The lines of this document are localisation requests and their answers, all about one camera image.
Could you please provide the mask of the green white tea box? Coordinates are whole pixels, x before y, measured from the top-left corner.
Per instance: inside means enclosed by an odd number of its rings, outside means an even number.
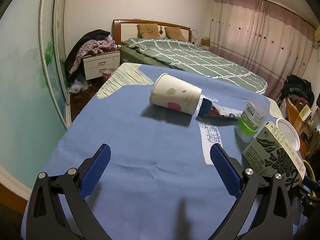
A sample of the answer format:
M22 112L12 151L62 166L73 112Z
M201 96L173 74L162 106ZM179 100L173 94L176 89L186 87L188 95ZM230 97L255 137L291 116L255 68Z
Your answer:
M242 155L257 174L270 178L280 174L288 190L300 185L304 179L302 159L271 121L265 124Z

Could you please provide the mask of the white plastic bowl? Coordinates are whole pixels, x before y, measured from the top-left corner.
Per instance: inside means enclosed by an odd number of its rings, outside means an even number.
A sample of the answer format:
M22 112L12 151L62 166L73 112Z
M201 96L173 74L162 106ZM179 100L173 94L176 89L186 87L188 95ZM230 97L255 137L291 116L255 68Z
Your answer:
M285 135L296 152L300 150L300 139L295 128L285 119L278 118L276 120L277 128Z

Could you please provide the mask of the clear bottle green label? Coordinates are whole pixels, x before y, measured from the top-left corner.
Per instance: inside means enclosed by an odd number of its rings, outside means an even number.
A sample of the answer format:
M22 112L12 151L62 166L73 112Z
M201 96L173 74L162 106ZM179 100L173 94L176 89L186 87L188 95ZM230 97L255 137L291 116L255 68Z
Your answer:
M237 121L236 133L243 141L251 141L264 124L268 114L269 110L259 101L250 100Z

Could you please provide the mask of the white floral paper cup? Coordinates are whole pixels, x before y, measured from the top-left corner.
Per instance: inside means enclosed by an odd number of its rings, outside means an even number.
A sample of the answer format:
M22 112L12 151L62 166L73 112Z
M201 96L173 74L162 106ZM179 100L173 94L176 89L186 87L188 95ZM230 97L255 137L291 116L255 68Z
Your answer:
M152 87L149 102L153 105L193 115L202 89L168 73L161 74Z

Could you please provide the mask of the yellow rimmed trash bin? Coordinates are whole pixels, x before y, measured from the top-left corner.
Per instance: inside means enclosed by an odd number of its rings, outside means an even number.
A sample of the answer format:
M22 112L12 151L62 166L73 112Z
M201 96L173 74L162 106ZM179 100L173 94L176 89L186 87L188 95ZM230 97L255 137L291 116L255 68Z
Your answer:
M304 177L303 183L310 190L312 196L316 197L318 181L315 178L315 174L311 165L306 160L303 160L303 163L306 168L306 175Z

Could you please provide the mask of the blue snack wrapper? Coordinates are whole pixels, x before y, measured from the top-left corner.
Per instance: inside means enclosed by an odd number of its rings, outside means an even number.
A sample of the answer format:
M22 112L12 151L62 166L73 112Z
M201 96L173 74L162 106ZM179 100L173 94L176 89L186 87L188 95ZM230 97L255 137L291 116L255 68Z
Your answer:
M239 119L241 115L242 111L217 105L207 98L202 99L198 112L198 116L201 118L224 117L230 119Z

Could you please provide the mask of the dark clothes pile by curtain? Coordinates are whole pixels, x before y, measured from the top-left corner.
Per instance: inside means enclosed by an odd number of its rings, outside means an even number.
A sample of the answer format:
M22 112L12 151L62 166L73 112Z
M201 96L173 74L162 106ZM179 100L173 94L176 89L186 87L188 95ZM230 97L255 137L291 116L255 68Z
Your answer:
M279 100L283 100L288 96L296 95L305 99L309 106L312 107L315 96L312 91L311 83L306 79L301 79L296 75L288 75L284 81L283 88L280 90Z

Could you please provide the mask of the red small bin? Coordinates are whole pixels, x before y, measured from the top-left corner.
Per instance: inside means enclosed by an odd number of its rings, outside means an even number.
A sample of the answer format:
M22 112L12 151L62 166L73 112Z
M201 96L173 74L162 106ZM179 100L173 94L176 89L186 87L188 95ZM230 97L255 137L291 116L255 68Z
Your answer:
M106 82L116 69L105 69L102 72L103 81Z

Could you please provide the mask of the white nightstand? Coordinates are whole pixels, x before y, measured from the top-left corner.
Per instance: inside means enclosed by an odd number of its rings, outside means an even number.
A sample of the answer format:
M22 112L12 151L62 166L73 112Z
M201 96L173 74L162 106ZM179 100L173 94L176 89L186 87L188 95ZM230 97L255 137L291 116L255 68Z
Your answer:
M83 58L86 80L101 77L103 71L117 69L120 66L120 51L113 50L99 55Z

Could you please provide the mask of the pink striped curtain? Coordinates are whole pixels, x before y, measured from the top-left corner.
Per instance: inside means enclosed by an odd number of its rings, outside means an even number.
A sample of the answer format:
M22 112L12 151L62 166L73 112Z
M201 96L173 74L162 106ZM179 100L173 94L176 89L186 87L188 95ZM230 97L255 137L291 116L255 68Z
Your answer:
M213 0L210 51L267 82L277 100L287 76L302 77L313 52L315 28L266 0Z

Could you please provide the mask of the pile of clothes on nightstand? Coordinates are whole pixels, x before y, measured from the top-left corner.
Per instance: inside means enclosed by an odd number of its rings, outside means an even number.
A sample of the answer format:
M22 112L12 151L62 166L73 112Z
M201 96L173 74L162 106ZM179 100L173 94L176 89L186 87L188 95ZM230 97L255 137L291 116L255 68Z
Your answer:
M115 42L110 35L109 31L97 29L85 34L74 45L64 62L67 84L69 86L74 83L80 74L85 74L83 58L88 53L93 49L106 51L114 49Z

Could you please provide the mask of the woven basket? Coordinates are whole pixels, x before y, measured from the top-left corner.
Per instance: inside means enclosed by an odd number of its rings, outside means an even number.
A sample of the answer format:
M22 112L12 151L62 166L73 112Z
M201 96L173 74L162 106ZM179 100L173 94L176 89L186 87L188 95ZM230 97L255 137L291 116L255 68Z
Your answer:
M206 47L209 47L210 46L210 38L208 37L202 37L201 38L201 43L200 43L201 46L206 46Z

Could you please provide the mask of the right brown pillow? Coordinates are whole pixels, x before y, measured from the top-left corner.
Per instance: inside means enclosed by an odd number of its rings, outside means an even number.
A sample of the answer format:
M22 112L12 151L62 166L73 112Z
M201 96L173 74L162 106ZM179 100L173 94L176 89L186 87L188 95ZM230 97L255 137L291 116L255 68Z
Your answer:
M183 36L181 29L178 27L165 27L165 35L167 38L172 40L186 41Z

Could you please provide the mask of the brown pillow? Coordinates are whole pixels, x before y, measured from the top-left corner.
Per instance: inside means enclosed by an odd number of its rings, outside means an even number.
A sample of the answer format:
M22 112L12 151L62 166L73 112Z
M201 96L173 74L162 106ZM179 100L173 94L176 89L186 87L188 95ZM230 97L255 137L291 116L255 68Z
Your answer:
M161 38L157 24L140 23L140 24L137 24L137 30L138 30L138 37L140 38L153 38L153 39Z
M178 27L165 27L165 35L167 38L172 40L186 41L183 36L181 29Z

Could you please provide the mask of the left brown pillow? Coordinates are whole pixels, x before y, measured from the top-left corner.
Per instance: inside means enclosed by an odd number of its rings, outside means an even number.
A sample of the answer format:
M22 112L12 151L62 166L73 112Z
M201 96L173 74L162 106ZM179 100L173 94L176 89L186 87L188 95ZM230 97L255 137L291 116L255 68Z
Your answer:
M153 38L153 39L161 38L157 24L140 23L140 24L137 24L137 30L138 30L138 37L140 38Z

